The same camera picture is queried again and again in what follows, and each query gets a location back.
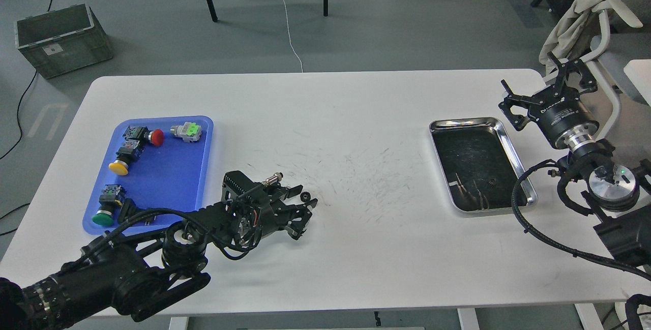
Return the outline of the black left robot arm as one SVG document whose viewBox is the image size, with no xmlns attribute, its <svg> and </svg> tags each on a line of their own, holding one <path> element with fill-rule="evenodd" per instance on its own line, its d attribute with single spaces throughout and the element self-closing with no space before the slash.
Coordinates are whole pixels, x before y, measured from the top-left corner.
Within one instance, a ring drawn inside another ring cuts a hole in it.
<svg viewBox="0 0 651 330">
<path fill-rule="evenodd" d="M 276 173 L 254 182 L 230 171 L 219 202 L 188 213 L 147 209 L 31 286 L 2 278 L 2 329 L 69 328 L 107 308 L 144 321 L 207 286 L 209 244 L 240 260 L 274 232 L 299 239 L 318 200 L 282 179 Z"/>
</svg>

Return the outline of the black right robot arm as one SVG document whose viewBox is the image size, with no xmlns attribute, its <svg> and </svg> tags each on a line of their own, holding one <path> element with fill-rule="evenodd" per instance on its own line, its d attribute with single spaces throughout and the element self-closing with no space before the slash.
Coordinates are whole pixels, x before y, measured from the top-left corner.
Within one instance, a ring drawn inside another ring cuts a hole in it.
<svg viewBox="0 0 651 330">
<path fill-rule="evenodd" d="M 595 140 L 599 123 L 581 102 L 580 96 L 595 92 L 597 82 L 581 59 L 560 61 L 549 57 L 557 68 L 551 86 L 532 96 L 514 94 L 505 80 L 506 96 L 498 105 L 512 126 L 521 131 L 534 122 L 554 149 L 568 149 L 565 158 L 542 161 L 526 170 L 514 184 L 511 208 L 525 233 L 561 251 L 593 263 L 618 269 L 649 280 L 641 269 L 650 263 L 649 205 L 633 209 L 641 190 L 649 192 L 649 160 L 636 168 L 612 160 L 614 146 L 607 139 Z M 560 244 L 537 230 L 521 213 L 517 191 L 534 171 L 548 168 L 560 177 L 556 193 L 561 202 L 583 215 L 594 215 L 600 223 L 594 231 L 610 258 Z"/>
</svg>

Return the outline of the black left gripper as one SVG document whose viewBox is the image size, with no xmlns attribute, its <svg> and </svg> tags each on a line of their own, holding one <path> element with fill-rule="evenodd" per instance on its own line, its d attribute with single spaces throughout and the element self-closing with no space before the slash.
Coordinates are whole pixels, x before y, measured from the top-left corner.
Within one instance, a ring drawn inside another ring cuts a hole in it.
<svg viewBox="0 0 651 330">
<path fill-rule="evenodd" d="M 262 239 L 279 230 L 285 230 L 292 239 L 297 241 L 306 232 L 312 217 L 310 208 L 317 206 L 318 199 L 311 195 L 311 204 L 303 203 L 308 208 L 299 211 L 298 218 L 291 220 L 290 214 L 285 212 L 286 205 L 283 201 L 295 197 L 300 199 L 300 194 L 307 191 L 303 189 L 303 186 L 280 186 L 277 190 L 279 193 L 273 193 L 271 196 L 268 193 L 250 194 L 251 205 L 258 208 L 256 228 L 262 230 Z"/>
</svg>

